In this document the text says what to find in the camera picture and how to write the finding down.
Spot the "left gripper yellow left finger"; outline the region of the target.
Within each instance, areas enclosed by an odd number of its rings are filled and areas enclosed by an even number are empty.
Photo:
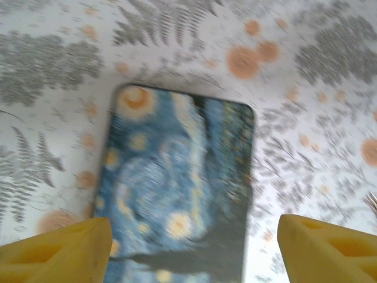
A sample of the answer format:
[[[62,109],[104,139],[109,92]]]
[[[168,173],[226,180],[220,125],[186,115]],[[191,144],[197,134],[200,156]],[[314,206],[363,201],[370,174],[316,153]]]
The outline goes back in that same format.
[[[92,218],[0,246],[0,283],[103,283],[108,218]]]

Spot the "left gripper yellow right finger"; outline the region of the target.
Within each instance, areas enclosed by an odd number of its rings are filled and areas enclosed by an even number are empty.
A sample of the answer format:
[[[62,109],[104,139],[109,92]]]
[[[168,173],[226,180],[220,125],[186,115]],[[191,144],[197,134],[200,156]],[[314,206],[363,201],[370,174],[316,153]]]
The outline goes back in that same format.
[[[377,283],[377,236],[285,214],[278,244],[290,283]]]

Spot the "blue starry print box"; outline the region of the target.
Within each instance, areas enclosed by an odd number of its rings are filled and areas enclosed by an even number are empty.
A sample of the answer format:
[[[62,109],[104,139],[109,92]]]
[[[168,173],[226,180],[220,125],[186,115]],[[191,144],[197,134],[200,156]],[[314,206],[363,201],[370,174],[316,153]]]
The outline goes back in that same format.
[[[114,90],[95,205],[113,232],[103,283],[243,283],[253,130],[243,103]]]

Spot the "floral patterned table cover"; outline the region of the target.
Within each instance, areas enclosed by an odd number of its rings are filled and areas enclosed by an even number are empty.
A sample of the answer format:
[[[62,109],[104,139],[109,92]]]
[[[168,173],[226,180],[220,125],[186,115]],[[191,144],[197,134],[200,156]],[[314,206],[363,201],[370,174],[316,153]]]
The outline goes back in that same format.
[[[377,236],[377,0],[0,0],[0,246],[97,217],[123,84],[253,110],[243,283],[282,215]]]

